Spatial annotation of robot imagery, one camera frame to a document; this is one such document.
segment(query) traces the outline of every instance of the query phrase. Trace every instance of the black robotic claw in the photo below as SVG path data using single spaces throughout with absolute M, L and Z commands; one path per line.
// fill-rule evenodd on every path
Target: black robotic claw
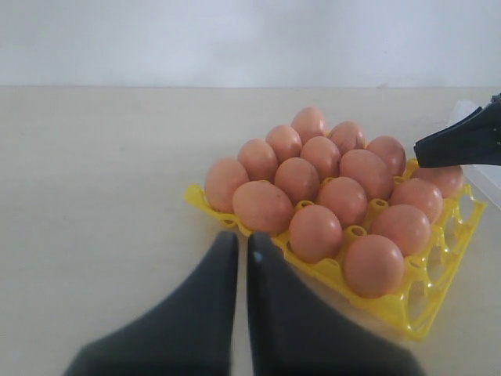
M 421 167 L 501 165 L 501 96 L 414 146 Z
M 247 309 L 257 376 L 424 375 L 409 351 L 353 324 L 314 295 L 270 238 L 249 238 Z
M 85 346 L 65 376 L 228 375 L 237 270 L 238 240 L 222 232 L 171 296 Z

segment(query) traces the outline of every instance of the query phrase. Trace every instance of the egg tray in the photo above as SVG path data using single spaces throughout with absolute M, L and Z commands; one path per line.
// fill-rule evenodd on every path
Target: egg tray
M 403 176 L 395 177 L 395 184 L 409 179 L 417 167 L 417 160 L 408 160 Z M 464 198 L 471 200 L 472 203 L 469 218 L 461 215 L 460 201 Z M 234 214 L 221 213 L 212 209 L 200 186 L 190 185 L 185 192 L 185 200 L 216 218 L 224 227 L 237 226 L 246 237 L 252 234 L 252 231 L 246 228 Z M 294 210 L 301 210 L 310 204 L 313 203 L 301 201 Z M 427 246 L 421 252 L 405 258 L 405 273 L 400 288 L 393 294 L 379 298 L 362 298 L 344 282 L 341 264 L 349 245 L 358 237 L 366 235 L 376 215 L 388 206 L 388 202 L 384 200 L 378 198 L 371 200 L 363 224 L 350 226 L 344 230 L 343 244 L 336 258 L 325 258 L 316 264 L 301 261 L 290 249 L 288 231 L 272 237 L 272 241 L 282 250 L 284 258 L 290 264 L 337 291 L 353 306 L 372 313 L 408 338 L 422 340 L 430 331 L 461 258 L 477 229 L 486 203 L 473 197 L 471 186 L 468 184 L 463 185 L 456 197 L 444 199 L 442 215 L 431 226 L 431 239 Z

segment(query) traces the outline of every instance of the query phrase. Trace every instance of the table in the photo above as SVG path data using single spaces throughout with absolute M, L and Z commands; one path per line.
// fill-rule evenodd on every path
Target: table
M 369 138 L 392 134 L 410 148 L 444 126 L 458 99 L 483 105 L 499 91 L 0 88 L 0 374 L 61 374 L 85 343 L 172 292 L 221 229 L 183 201 L 184 189 L 300 108 L 318 106 L 329 126 L 356 119 Z M 429 337 L 403 343 L 430 375 L 501 374 L 500 218 L 490 204 Z M 240 239 L 233 374 L 246 376 Z

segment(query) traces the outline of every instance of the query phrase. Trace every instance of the brown egg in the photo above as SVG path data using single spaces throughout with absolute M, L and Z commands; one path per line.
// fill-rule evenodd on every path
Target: brown egg
M 232 198 L 236 189 L 249 181 L 245 168 L 236 159 L 218 159 L 205 177 L 205 198 L 215 210 L 233 213 Z
M 343 242 L 343 230 L 336 215 L 320 205 L 300 209 L 289 225 L 293 253 L 310 264 L 333 258 Z
M 380 136 L 373 139 L 366 148 L 386 163 L 393 176 L 402 176 L 405 171 L 405 150 L 394 137 Z
M 404 258 L 397 245 L 381 235 L 360 237 L 343 262 L 346 284 L 363 298 L 397 291 L 404 277 Z
M 365 190 L 369 201 L 373 198 L 387 200 L 391 196 L 393 176 L 381 158 L 368 150 L 348 151 L 341 158 L 339 172 L 341 176 L 356 180 Z
M 400 183 L 391 195 L 390 205 L 407 204 L 420 209 L 430 223 L 440 218 L 443 209 L 439 188 L 426 180 L 413 178 Z
M 294 214 L 289 197 L 266 181 L 239 186 L 233 194 L 233 210 L 249 230 L 271 235 L 287 230 Z
M 279 163 L 272 147 L 263 139 L 247 141 L 236 159 L 245 167 L 250 180 L 268 180 L 273 183 Z
M 339 176 L 341 154 L 337 146 L 323 136 L 310 139 L 301 151 L 301 158 L 310 162 L 319 173 L 320 182 L 325 178 Z
M 362 127 L 354 121 L 343 121 L 336 125 L 327 136 L 336 144 L 341 155 L 353 149 L 365 149 L 366 137 Z
M 316 202 L 331 210 L 343 228 L 360 225 L 367 214 L 366 192 L 355 180 L 344 176 L 328 182 Z
M 431 236 L 428 217 L 412 205 L 400 204 L 383 210 L 373 221 L 369 233 L 387 237 L 404 257 L 422 251 Z
M 433 183 L 439 188 L 443 198 L 456 196 L 464 184 L 463 169 L 461 166 L 418 167 L 414 170 L 411 177 Z
M 313 201 L 319 194 L 319 174 L 305 159 L 291 158 L 276 170 L 275 185 L 287 194 L 292 205 L 303 200 Z
M 289 125 L 277 125 L 269 131 L 266 142 L 275 151 L 279 165 L 286 159 L 299 157 L 303 146 L 301 137 Z
M 326 121 L 316 107 L 306 107 L 297 113 L 290 126 L 294 128 L 303 145 L 316 136 L 326 135 Z

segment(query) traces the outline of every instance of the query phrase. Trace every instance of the plastic egg tray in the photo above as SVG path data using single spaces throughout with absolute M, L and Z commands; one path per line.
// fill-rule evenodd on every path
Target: plastic egg tray
M 418 167 L 415 159 L 407 161 L 403 176 L 395 177 L 395 184 L 407 180 Z M 470 200 L 471 210 L 468 218 L 461 213 L 460 202 Z M 221 213 L 212 209 L 205 200 L 204 191 L 198 185 L 190 185 L 185 192 L 185 200 L 196 208 L 208 213 L 227 228 L 238 226 L 246 237 L 252 231 L 247 229 L 233 214 Z M 300 202 L 295 210 L 312 204 Z M 272 238 L 274 244 L 283 252 L 284 258 L 302 272 L 324 283 L 342 294 L 353 306 L 363 309 L 395 327 L 411 339 L 424 339 L 442 305 L 445 294 L 470 243 L 486 204 L 473 198 L 471 186 L 464 184 L 454 198 L 444 199 L 441 218 L 432 225 L 432 235 L 428 245 L 421 252 L 405 258 L 405 274 L 400 288 L 394 293 L 380 298 L 362 298 L 354 293 L 344 282 L 341 263 L 349 245 L 357 238 L 367 234 L 367 229 L 375 216 L 388 207 L 381 199 L 371 200 L 369 211 L 361 226 L 350 226 L 344 231 L 344 240 L 336 258 L 326 258 L 317 264 L 302 262 L 290 250 L 288 232 Z

